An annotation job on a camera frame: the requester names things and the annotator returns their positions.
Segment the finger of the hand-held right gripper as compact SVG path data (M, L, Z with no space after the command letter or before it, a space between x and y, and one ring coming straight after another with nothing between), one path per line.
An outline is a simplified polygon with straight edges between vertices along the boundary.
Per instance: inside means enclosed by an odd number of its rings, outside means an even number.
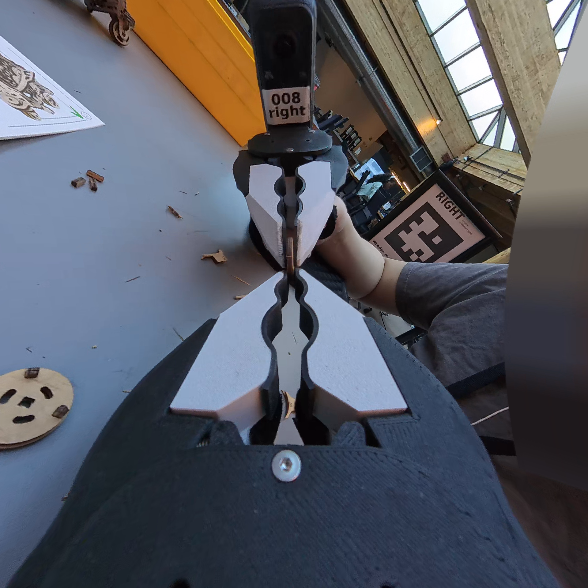
M298 268L310 256L334 207L331 165L312 161L298 166L296 177L303 182L296 196L298 210L293 235L293 266Z
M283 196L276 191L276 184L283 179L283 169L275 165L249 167L249 187L246 203L263 244L286 270L287 224Z

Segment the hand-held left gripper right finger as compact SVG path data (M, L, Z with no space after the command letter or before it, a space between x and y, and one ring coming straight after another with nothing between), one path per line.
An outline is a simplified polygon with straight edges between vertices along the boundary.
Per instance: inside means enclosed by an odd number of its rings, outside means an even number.
M363 317L305 270L296 270L301 355L295 424L304 444L328 444L345 422L405 413L408 405Z

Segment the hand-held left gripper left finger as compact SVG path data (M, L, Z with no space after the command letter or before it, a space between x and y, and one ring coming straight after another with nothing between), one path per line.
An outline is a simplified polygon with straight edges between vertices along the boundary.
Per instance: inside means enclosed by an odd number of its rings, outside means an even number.
M292 392L292 309L279 272L221 313L170 411L232 422L251 445L275 445Z

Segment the person's right forearm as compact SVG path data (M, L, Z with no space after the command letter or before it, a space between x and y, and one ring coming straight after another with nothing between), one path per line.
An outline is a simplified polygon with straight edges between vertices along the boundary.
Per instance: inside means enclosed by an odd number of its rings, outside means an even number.
M374 309L399 316L396 286L404 261L385 258L353 227L345 203L335 197L334 231L319 240L315 252L344 280L351 298Z

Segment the grey desk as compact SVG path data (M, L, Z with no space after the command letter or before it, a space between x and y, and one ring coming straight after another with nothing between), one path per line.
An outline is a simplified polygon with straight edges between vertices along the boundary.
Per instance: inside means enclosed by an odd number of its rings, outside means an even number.
M46 366L75 388L55 433L1 452L6 531L52 520L123 392L270 274L246 238L237 143L103 21L79 1L1 1L1 35L105 123L1 142L2 372ZM218 249L226 263L201 260Z

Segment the framed marker sign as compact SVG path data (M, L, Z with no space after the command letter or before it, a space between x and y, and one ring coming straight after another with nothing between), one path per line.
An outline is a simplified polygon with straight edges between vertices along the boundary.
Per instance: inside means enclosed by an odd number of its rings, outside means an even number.
M440 170L364 234L384 257L421 263L466 261L501 238Z

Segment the person's dark shirt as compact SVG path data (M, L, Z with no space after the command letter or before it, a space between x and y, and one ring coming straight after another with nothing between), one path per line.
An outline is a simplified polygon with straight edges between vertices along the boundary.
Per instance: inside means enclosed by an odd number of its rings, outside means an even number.
M400 317L427 332L410 349L474 422L509 402L504 371L508 266L409 263L396 286ZM562 587L587 587L587 491L492 455L511 509Z

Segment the yellow storage bin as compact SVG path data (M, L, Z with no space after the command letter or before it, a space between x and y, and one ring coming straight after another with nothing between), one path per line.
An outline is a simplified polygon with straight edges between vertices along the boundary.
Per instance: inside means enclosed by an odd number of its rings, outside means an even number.
M254 52L219 1L128 1L135 32L240 145L265 131Z

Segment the slotted wooden disc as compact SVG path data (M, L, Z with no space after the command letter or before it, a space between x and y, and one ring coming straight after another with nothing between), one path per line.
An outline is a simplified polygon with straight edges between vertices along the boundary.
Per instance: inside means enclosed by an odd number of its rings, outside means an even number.
M31 367L1 375L1 450L50 434L65 419L73 400L72 384L56 371Z

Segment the skylight window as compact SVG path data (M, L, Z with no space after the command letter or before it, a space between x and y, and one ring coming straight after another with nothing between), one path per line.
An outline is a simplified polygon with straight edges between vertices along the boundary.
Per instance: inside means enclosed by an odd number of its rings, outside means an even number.
M529 160L585 1L414 1L479 143Z

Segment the assembled wooden model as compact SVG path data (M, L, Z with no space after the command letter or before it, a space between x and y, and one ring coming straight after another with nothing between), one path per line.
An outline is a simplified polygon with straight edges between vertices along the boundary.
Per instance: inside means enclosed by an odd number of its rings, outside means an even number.
M109 34L120 47L126 47L130 32L135 28L135 19L127 10L127 1L84 1L89 13L101 12L110 15Z

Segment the open instruction booklet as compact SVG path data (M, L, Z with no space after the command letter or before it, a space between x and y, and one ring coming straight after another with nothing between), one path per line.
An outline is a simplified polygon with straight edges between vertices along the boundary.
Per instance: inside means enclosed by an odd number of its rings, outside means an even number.
M1 38L1 140L100 126L104 122Z

